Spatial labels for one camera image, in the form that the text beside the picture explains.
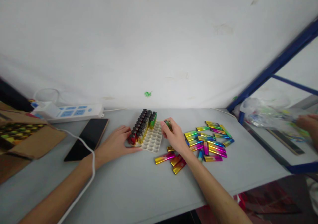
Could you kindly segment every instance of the hand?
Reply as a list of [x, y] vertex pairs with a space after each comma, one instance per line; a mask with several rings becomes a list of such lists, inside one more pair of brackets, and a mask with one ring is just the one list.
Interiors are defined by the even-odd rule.
[[318, 131], [318, 116], [317, 115], [308, 115], [308, 116], [299, 116], [296, 125], [301, 129], [304, 129], [308, 132], [317, 132]]
[[128, 126], [121, 126], [114, 130], [95, 151], [96, 168], [99, 168], [103, 164], [117, 159], [122, 155], [141, 151], [141, 148], [127, 148], [124, 146], [124, 142], [130, 134], [131, 130]]
[[177, 151], [178, 153], [182, 153], [185, 150], [190, 150], [189, 146], [186, 144], [185, 137], [182, 133], [180, 126], [172, 119], [166, 119], [170, 122], [172, 127], [172, 132], [170, 131], [169, 127], [164, 123], [164, 121], [160, 122], [161, 125], [161, 133], [162, 135], [168, 139], [170, 145]]

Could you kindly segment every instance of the person's left hand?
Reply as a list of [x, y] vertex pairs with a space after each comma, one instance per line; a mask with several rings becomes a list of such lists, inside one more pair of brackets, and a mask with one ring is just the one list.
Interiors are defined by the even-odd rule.
[[130, 153], [141, 151], [141, 148], [124, 146], [125, 140], [131, 134], [130, 127], [121, 126], [113, 131], [110, 136], [96, 149], [96, 168], [103, 164]]

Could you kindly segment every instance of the white wall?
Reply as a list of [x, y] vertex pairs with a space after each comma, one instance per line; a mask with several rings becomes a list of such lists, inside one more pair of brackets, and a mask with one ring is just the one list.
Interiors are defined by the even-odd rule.
[[318, 0], [0, 0], [0, 76], [70, 103], [225, 107], [317, 11]]

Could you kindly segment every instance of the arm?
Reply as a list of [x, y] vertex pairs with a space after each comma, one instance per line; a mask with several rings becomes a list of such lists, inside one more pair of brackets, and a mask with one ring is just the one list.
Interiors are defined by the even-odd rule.
[[[140, 151], [139, 148], [126, 148], [124, 142], [130, 135], [129, 127], [116, 129], [95, 151], [95, 168], [122, 155]], [[92, 176], [92, 154], [85, 157], [70, 175], [42, 200], [21, 221], [26, 223], [57, 223], [73, 200]]]
[[167, 120], [170, 121], [173, 131], [171, 132], [162, 121], [160, 122], [162, 134], [186, 161], [217, 220], [220, 223], [252, 223], [240, 206], [189, 149], [181, 128], [172, 118]]

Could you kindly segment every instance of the cardboard box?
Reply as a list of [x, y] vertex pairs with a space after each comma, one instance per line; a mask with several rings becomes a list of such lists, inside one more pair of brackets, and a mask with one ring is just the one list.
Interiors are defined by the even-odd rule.
[[66, 137], [64, 132], [24, 111], [0, 109], [0, 127], [15, 123], [43, 124], [44, 127], [17, 145], [0, 138], [0, 184], [27, 166], [31, 160], [41, 158]]

